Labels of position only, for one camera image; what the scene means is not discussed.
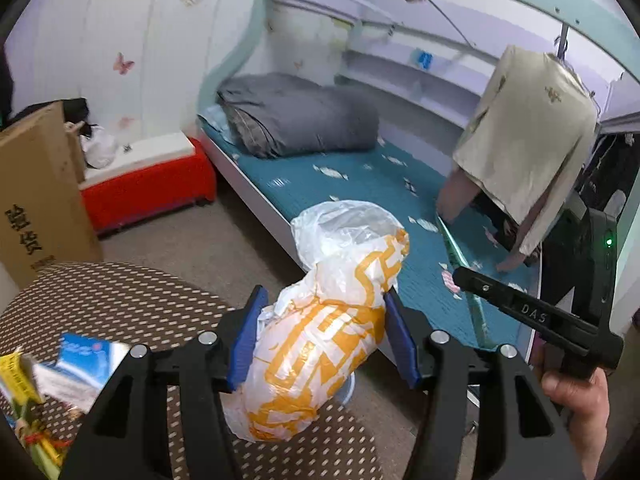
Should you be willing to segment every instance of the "brown tablecloth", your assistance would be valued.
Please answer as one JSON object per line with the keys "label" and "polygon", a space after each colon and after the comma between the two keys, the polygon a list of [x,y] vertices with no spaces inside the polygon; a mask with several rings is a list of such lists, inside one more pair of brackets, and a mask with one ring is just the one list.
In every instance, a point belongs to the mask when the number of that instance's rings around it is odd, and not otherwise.
{"label": "brown tablecloth", "polygon": [[[152,350],[180,346],[215,328],[232,307],[219,297],[160,270],[131,264],[63,264],[44,270],[0,317],[0,355],[22,347],[38,361],[55,361],[64,332],[144,343]],[[9,413],[1,399],[0,406]],[[180,392],[167,391],[167,426],[174,479],[188,478],[180,428]],[[58,438],[76,436],[81,420],[47,399],[42,418]],[[326,403],[315,423],[289,442],[233,441],[246,480],[380,480],[373,437],[338,402]]]}

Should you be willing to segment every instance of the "pink pants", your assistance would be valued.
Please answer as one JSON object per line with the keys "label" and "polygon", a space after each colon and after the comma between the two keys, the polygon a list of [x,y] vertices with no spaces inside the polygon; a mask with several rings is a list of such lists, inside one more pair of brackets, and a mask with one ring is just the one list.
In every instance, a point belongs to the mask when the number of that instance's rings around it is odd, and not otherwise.
{"label": "pink pants", "polygon": [[[549,196],[551,186],[554,182],[555,180],[553,180],[546,188],[546,191],[536,201],[525,219],[522,221],[522,224],[518,227],[518,233],[516,235],[516,241],[513,245],[513,249],[509,256],[507,256],[502,263],[498,264],[498,270],[509,272],[524,262],[527,255],[522,254],[518,249],[520,248],[524,237],[529,232],[529,229],[531,229],[533,222],[536,221],[540,211],[542,211],[542,208],[545,206],[546,199]],[[462,210],[468,206],[481,191],[482,190],[478,184],[473,182],[464,170],[457,168],[449,175],[449,178],[444,183],[444,186],[442,186],[442,189],[438,194],[438,199],[436,200],[436,211],[442,220],[446,223],[452,223],[458,215],[462,213]]]}

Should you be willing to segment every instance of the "cardboard box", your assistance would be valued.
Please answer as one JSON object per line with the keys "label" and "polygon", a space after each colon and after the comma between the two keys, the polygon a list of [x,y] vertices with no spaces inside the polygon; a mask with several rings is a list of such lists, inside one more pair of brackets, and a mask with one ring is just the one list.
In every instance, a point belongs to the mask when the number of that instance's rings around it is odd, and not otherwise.
{"label": "cardboard box", "polygon": [[84,153],[82,152],[82,146],[80,145],[80,139],[75,132],[65,132],[66,142],[69,144],[69,154],[71,155],[71,163],[74,166],[74,174],[76,176],[76,182],[82,184],[84,182],[84,170],[86,169],[86,163],[84,161]]}
{"label": "cardboard box", "polygon": [[60,103],[0,133],[0,182],[0,260],[20,288],[50,264],[102,260]]}

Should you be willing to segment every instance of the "pink butterfly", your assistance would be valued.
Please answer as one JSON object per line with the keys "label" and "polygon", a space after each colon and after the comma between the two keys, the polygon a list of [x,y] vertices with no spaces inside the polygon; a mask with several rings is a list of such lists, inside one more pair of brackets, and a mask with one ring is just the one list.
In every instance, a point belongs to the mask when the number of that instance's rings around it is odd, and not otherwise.
{"label": "pink butterfly", "polygon": [[131,123],[135,121],[133,117],[123,117],[118,121],[118,129],[126,130],[131,126]]}
{"label": "pink butterfly", "polygon": [[124,61],[124,55],[119,52],[116,62],[113,64],[113,69],[119,72],[120,75],[125,75],[129,70],[133,68],[136,63],[133,61]]}

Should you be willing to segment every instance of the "blue bedsheet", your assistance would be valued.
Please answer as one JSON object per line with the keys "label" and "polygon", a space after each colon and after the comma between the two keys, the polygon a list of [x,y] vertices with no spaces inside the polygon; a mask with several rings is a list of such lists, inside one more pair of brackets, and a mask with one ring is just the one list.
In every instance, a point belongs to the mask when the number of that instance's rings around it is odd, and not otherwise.
{"label": "blue bedsheet", "polygon": [[[443,266],[452,270],[442,235],[434,225],[435,199],[443,176],[390,142],[370,152],[260,159],[225,142],[208,124],[203,128],[289,221],[327,200],[366,200],[391,211],[409,233],[411,244],[399,276],[402,302],[425,312],[434,327],[464,344],[478,346],[464,294],[454,295],[443,282]],[[485,228],[492,228],[489,219],[468,208],[450,230],[469,263],[476,262],[480,272],[522,289],[529,287],[531,270],[527,267],[498,275],[495,264],[507,252],[489,241]],[[516,344],[519,322],[482,303],[491,339]]]}

